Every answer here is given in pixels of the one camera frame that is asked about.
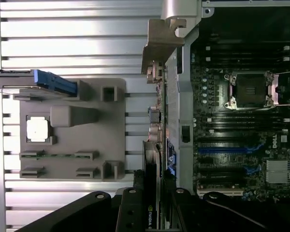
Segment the white PCI expansion slot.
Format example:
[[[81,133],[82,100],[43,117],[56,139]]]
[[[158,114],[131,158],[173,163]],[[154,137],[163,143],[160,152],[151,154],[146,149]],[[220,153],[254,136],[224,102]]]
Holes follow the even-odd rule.
[[[203,196],[206,193],[209,192],[219,192],[222,194],[225,194],[227,196],[242,196],[243,195],[243,190],[242,189],[237,189],[237,188],[203,188],[203,189],[197,189],[197,194],[199,196]]]

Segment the grey parts rack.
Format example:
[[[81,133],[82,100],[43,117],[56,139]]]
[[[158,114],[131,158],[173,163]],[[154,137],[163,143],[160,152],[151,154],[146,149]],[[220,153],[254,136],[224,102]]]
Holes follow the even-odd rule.
[[[20,102],[20,177],[101,179],[125,174],[125,81],[77,79],[75,97]],[[27,138],[27,120],[45,117],[45,142]]]

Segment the small silver heat sink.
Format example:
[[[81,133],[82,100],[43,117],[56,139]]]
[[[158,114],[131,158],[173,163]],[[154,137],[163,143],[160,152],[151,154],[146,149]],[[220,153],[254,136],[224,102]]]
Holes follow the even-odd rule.
[[[289,161],[267,160],[265,177],[269,184],[288,184],[290,182]]]

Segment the open black PC case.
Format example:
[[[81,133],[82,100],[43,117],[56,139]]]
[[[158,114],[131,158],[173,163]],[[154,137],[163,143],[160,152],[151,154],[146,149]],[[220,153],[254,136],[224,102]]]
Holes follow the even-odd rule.
[[[290,0],[166,0],[162,18],[187,21],[185,28],[176,31],[184,45],[166,62],[167,131],[176,177],[171,193],[180,188],[197,195],[193,187],[191,46],[212,34],[222,40],[248,43],[290,41]]]

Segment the green motherboard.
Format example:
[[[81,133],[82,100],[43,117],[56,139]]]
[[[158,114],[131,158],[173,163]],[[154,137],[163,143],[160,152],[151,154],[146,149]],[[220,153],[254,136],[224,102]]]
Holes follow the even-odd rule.
[[[266,182],[266,161],[290,163],[290,106],[235,111],[224,107],[234,71],[290,71],[290,41],[227,41],[212,34],[191,46],[193,187],[242,189],[244,201],[290,199],[288,184]],[[199,154],[199,147],[256,147],[251,154]]]

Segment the silver CPU chip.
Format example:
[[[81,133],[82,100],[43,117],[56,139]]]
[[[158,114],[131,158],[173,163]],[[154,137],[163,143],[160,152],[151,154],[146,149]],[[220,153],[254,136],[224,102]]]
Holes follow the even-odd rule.
[[[48,138],[48,121],[45,117],[31,117],[27,120],[27,138],[31,142],[45,142]]]

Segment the CPU socket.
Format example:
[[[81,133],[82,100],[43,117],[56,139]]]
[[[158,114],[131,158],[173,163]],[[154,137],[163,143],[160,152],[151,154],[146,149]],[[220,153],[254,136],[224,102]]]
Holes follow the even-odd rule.
[[[269,110],[268,75],[271,72],[234,71],[224,75],[228,98],[224,107],[235,111]]]

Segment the metal socket cover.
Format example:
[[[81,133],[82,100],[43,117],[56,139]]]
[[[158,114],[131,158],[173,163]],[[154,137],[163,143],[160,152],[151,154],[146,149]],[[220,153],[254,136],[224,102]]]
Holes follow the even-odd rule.
[[[268,80],[269,104],[273,107],[290,106],[290,71],[270,73]]]

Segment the hard disk with blue rails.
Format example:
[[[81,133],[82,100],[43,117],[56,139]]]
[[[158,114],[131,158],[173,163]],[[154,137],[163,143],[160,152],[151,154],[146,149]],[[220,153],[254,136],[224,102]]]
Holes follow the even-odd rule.
[[[0,70],[0,91],[18,100],[61,99],[77,96],[77,83],[41,70]]]

